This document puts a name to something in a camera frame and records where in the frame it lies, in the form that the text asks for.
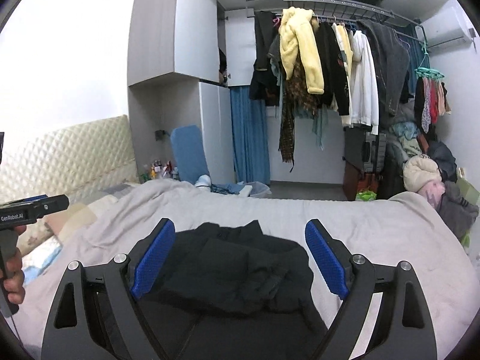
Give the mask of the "left hand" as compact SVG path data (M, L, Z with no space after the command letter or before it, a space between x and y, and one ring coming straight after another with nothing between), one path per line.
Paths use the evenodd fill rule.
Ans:
M7 291L7 298L10 303L20 305L24 302L25 288L22 254L18 247L16 247L16 253L7 260L5 267L13 274L12 277L3 281L3 287Z

